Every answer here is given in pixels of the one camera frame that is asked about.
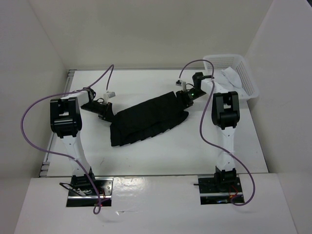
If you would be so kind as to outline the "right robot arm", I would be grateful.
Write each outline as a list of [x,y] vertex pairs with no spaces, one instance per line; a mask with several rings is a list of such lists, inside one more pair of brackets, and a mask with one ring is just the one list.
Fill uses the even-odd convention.
[[217,83],[211,75],[205,76],[197,72],[192,76],[193,84],[187,89],[187,82],[178,79],[176,85],[182,88],[176,93],[186,107],[193,105],[194,100],[212,92],[209,100],[212,101],[211,118],[218,135],[218,153],[213,181],[209,183],[221,193],[230,189],[236,181],[237,173],[234,153],[234,134],[240,120],[239,98],[236,91],[229,91]]

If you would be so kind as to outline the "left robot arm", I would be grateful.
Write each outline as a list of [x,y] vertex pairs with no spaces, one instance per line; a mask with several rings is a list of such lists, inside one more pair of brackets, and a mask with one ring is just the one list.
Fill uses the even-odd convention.
[[88,88],[75,91],[59,99],[50,100],[50,126],[67,150],[72,168],[72,188],[91,195],[97,190],[97,182],[88,163],[80,132],[82,130],[81,109],[95,113],[102,120],[113,120],[112,103],[103,98],[95,99],[96,92]]

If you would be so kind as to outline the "black skirt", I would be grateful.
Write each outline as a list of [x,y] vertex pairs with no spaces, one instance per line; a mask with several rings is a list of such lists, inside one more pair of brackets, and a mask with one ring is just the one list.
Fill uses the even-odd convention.
[[118,112],[110,125],[111,146],[155,137],[184,122],[189,113],[173,91]]

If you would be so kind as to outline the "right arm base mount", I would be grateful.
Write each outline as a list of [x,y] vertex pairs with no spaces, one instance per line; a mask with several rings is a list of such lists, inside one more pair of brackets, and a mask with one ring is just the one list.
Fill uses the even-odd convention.
[[212,175],[199,175],[194,185],[199,188],[201,205],[231,204],[232,199],[238,204],[245,202],[238,176],[234,182],[217,185]]

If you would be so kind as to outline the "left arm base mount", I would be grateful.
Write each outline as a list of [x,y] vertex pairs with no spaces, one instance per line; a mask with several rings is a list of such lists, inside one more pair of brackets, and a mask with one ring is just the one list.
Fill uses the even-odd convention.
[[66,207],[94,207],[101,199],[101,207],[110,207],[112,204],[113,192],[112,177],[96,177],[94,187],[87,181],[86,184],[74,184],[73,179],[70,183],[60,182],[59,185],[68,191]]

